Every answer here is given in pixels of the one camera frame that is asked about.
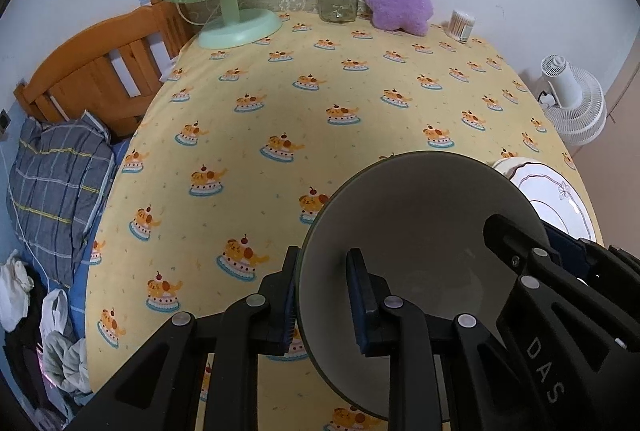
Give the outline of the grey bowl with dark rim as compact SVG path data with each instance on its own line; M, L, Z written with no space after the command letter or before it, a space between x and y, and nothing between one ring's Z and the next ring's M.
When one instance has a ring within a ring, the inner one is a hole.
M363 254L370 273L430 315L476 316L489 330L515 274L484 243L501 214L543 245L544 225L521 191L471 157L441 151L386 158L336 191L311 225L298 262L298 327L324 381L349 404L388 415L388 359L357 345L346 255Z

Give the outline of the white plate with purple trim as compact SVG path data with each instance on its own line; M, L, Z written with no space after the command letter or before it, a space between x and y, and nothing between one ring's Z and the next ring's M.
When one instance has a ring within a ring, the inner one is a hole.
M541 162L525 162L509 174L542 221L574 238L596 240L585 203L562 174Z

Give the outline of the white patterned ceramic bowl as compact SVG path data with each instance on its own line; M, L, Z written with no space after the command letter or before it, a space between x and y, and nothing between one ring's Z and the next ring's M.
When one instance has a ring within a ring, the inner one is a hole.
M501 158L492 165L492 168L505 176L508 176L514 168L527 164L527 162L529 162L529 159L526 157Z

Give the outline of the white standing fan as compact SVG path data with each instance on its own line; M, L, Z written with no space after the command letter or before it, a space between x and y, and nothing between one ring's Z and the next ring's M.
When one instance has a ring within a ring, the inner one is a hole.
M538 103L564 144L590 144L605 127L608 109L598 79L558 54L540 63Z

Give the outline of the yellow cake-print tablecloth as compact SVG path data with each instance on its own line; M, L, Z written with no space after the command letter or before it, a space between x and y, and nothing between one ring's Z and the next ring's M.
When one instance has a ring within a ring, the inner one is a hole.
M506 51L283 13L247 46L182 50L108 197L89 269L88 375L99 390L179 311L254 292L330 196L378 160L444 150L535 159L585 198L570 151Z

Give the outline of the cotton swab container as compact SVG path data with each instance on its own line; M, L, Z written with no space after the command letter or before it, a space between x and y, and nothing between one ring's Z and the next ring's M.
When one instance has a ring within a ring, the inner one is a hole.
M475 25L475 17L469 13L453 10L446 28L446 34L460 43L467 43Z

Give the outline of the white cloth pile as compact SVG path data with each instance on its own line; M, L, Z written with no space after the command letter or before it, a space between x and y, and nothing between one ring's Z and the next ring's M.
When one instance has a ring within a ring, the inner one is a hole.
M25 263L14 249L0 269L0 324L7 333L12 333L28 315L29 294L34 286Z

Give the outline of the grey plaid pillow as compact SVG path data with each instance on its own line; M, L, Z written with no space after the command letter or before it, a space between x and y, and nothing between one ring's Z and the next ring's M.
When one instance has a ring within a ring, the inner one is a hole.
M86 110L25 120L8 177L14 233L49 281L70 287L115 169L110 132Z

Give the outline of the wooden bed headboard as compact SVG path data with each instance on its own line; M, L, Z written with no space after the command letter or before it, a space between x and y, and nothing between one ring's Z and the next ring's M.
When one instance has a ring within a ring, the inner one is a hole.
M177 7L151 0L94 24L56 48L14 96L25 114L56 124L89 112L115 136L132 136L160 90L149 38L159 35L174 58L193 28Z

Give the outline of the wall power socket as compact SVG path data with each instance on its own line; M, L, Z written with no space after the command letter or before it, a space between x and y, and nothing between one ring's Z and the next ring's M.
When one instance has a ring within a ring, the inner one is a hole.
M1 110L1 113L0 113L0 139L4 140L6 138L6 131L8 131L10 123L11 123L11 118L10 118L9 114L5 110Z

